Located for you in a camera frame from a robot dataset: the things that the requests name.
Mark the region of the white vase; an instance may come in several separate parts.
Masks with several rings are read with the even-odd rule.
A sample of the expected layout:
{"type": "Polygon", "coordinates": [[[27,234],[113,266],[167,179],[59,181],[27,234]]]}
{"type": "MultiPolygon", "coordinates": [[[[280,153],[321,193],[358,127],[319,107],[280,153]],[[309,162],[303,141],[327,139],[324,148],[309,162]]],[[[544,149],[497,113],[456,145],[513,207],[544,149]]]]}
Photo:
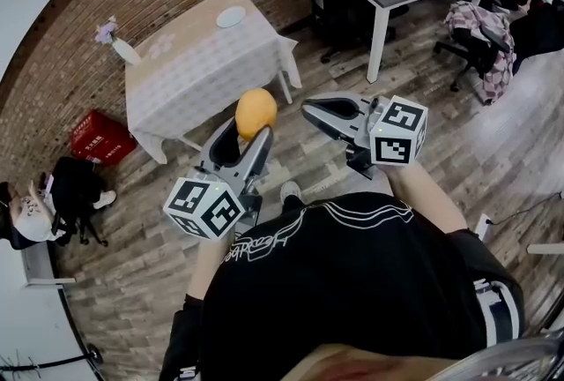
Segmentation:
{"type": "Polygon", "coordinates": [[[127,64],[137,65],[141,63],[141,56],[126,41],[120,38],[114,38],[114,40],[111,42],[111,46],[119,55],[119,57],[122,58],[127,64]]]}

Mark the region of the white plate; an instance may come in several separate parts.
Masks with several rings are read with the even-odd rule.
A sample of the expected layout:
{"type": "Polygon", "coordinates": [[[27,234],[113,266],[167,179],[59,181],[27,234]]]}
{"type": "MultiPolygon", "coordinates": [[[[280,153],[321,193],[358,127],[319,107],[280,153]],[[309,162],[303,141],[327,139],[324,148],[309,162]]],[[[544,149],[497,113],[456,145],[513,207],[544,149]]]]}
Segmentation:
{"type": "Polygon", "coordinates": [[[246,9],[243,6],[231,6],[223,10],[216,18],[219,28],[229,28],[238,25],[246,17],[246,9]]]}

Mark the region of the table with beige floral tablecloth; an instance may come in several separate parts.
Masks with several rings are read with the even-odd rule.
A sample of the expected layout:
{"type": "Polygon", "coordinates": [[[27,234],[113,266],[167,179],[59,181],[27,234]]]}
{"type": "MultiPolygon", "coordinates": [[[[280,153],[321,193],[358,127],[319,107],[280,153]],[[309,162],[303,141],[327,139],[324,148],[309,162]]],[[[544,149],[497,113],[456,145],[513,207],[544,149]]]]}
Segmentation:
{"type": "Polygon", "coordinates": [[[277,33],[252,0],[204,0],[140,43],[142,61],[125,69],[130,134],[159,164],[166,139],[184,140],[248,90],[280,80],[301,87],[297,42],[277,33]],[[243,6],[246,17],[219,28],[218,15],[243,6]]]}

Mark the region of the person's black printed shirt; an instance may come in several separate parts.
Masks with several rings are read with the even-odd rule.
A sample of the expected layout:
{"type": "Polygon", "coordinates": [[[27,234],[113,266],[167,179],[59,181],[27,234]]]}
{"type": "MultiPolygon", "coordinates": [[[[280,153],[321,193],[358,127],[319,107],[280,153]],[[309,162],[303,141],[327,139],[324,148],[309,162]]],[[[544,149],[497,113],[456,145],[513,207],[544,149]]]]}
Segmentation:
{"type": "Polygon", "coordinates": [[[231,245],[203,299],[174,314],[159,381],[282,381],[317,347],[458,360],[489,339],[479,295],[524,328],[523,291],[470,230],[392,196],[287,205],[231,245]]]}

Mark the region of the person's white shoe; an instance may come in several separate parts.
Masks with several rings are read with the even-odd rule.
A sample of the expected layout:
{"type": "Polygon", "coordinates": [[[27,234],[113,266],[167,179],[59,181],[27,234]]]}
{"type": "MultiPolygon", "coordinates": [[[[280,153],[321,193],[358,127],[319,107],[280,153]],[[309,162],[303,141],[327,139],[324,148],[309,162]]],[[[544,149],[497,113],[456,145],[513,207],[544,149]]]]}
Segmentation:
{"type": "Polygon", "coordinates": [[[302,205],[301,188],[295,181],[286,181],[280,189],[282,206],[302,205]]]}

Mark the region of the white power strip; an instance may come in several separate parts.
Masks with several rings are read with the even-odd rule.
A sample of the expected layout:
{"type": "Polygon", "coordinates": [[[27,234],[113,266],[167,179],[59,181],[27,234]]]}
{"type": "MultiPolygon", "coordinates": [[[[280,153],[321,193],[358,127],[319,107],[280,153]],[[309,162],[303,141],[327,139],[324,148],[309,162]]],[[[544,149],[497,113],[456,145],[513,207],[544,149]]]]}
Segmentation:
{"type": "Polygon", "coordinates": [[[474,233],[480,241],[484,241],[486,232],[492,225],[493,222],[491,221],[490,217],[485,213],[482,213],[479,217],[476,227],[474,228],[474,233]]]}

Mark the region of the red box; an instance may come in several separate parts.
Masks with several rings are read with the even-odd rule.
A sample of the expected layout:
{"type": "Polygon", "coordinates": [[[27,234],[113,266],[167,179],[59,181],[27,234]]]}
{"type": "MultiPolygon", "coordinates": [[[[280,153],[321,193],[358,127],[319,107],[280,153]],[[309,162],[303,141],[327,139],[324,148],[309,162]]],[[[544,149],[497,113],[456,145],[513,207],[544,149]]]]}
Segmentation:
{"type": "Polygon", "coordinates": [[[74,157],[103,166],[118,164],[137,146],[126,127],[95,109],[72,130],[70,141],[74,157]]]}

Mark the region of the person's right forearm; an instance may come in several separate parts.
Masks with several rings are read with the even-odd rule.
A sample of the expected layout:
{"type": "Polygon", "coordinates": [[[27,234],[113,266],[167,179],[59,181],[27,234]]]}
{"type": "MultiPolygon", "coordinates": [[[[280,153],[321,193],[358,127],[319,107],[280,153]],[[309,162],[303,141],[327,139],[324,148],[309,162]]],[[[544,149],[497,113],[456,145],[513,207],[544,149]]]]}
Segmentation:
{"type": "Polygon", "coordinates": [[[457,205],[418,163],[382,169],[395,197],[411,206],[444,233],[467,229],[457,205]]]}

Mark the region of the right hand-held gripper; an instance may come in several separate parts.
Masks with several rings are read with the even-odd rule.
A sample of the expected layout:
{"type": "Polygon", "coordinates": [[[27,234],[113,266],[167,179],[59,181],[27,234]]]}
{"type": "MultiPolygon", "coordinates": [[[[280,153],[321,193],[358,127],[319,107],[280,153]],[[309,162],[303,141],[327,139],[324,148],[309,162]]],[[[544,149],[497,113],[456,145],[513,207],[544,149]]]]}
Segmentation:
{"type": "Polygon", "coordinates": [[[375,168],[401,168],[414,162],[427,134],[428,108],[397,95],[368,104],[357,93],[328,92],[307,98],[301,113],[332,139],[351,140],[346,165],[370,179],[375,168]]]}

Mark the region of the person's left forearm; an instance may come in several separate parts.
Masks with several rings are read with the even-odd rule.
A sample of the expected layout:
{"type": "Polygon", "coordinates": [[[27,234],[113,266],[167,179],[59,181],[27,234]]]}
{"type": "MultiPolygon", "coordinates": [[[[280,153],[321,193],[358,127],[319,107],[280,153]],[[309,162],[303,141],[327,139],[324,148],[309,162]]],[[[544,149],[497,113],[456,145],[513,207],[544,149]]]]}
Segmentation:
{"type": "Polygon", "coordinates": [[[202,240],[198,245],[197,261],[191,275],[187,295],[203,300],[212,279],[223,262],[232,242],[233,233],[229,232],[221,240],[202,240]]]}

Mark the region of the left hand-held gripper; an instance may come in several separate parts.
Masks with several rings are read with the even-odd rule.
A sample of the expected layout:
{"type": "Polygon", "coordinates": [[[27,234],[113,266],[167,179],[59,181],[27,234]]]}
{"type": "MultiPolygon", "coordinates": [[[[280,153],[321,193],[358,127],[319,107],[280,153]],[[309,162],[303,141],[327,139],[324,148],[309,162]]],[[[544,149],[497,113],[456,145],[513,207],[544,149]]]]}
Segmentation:
{"type": "Polygon", "coordinates": [[[184,233],[218,241],[231,230],[240,235],[256,225],[263,199],[254,181],[263,171],[274,134],[265,125],[242,157],[238,138],[232,117],[206,141],[196,166],[174,184],[163,211],[184,233]]]}

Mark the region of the black stanchion post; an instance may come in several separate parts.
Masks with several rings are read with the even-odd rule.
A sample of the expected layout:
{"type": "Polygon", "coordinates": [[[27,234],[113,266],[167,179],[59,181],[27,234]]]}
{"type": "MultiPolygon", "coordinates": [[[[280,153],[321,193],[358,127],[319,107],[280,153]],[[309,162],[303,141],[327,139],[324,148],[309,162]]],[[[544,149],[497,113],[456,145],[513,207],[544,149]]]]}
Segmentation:
{"type": "Polygon", "coordinates": [[[88,344],[86,346],[86,351],[82,355],[56,360],[53,362],[35,363],[32,361],[32,359],[29,359],[28,364],[20,364],[20,363],[12,363],[8,359],[4,359],[2,356],[0,356],[0,373],[4,373],[4,372],[15,373],[15,372],[23,372],[23,371],[39,372],[40,370],[51,369],[54,367],[59,367],[59,366],[71,364],[74,362],[81,362],[81,361],[92,362],[95,364],[102,364],[103,357],[101,351],[92,344],[88,344]]]}

